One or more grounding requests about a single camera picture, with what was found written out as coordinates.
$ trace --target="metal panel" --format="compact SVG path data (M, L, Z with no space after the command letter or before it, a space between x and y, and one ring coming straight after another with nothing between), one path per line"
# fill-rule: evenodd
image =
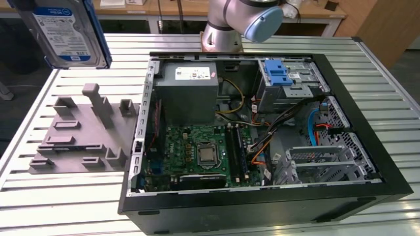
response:
M23 125L1 158L1 235L139 235L139 229L117 215L123 172L31 175L36 147L52 122L52 105L60 95L76 103L84 83L99 83L111 103L141 102L151 51L199 51L197 35L107 34L113 54L109 70L53 71ZM367 209L341 222L288 225L208 232L207 235L352 236L376 232L415 235L420 224L420 119L419 110L377 60L349 38L273 37L264 44L244 43L245 52L323 53L351 90L380 140L415 194L395 203Z

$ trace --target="computer chassis frame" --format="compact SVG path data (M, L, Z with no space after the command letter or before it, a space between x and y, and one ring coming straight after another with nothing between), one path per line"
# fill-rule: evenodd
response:
M279 188L264 186L259 191L215 191L200 194L157 194L131 196L128 174L132 155L125 164L125 174L119 204L119 214L127 215L145 234L204 232L233 228L264 227L309 222L339 221L368 207L392 202L413 191L396 167L392 158L373 132L373 129L351 97L349 92L323 54L280 53L201 53L156 52L151 62L165 60L180 62L192 59L211 61L275 57L311 58L321 73L329 95L336 101L351 123L353 133L371 160L383 183L336 186ZM152 89L145 83L145 90ZM296 215L308 214L305 220Z

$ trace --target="hard drive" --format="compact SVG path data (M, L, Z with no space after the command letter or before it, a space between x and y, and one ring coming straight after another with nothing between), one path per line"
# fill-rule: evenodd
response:
M52 68L109 68L111 52L91 0L8 0Z

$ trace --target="blue robot end cap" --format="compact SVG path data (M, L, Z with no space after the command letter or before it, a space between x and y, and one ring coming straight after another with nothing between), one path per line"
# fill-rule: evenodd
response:
M275 6L267 9L248 26L244 37L255 43L261 43L276 33L283 22L283 10Z

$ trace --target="white label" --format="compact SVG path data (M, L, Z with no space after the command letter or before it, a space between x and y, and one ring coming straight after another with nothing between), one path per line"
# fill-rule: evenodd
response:
M145 11L127 11L127 13L132 13L132 14L145 14Z
M211 68L209 67L179 67L175 70L176 80L209 80Z
M71 9L61 7L37 7L33 11L35 20L44 32L51 47L64 60L89 60L91 52Z
M127 4L143 5L145 0L127 0Z
M345 18L344 15L329 15L331 18Z
M251 109L252 109L252 112L256 113L257 112L257 105L252 104Z
M280 160L281 155L280 154L275 154L273 157L271 158L272 161L279 161Z
M268 178L268 180L271 180L271 173L269 173L268 169L264 170L264 175Z
M300 79L300 75L299 75L299 73L289 74L289 78L299 78L299 79Z

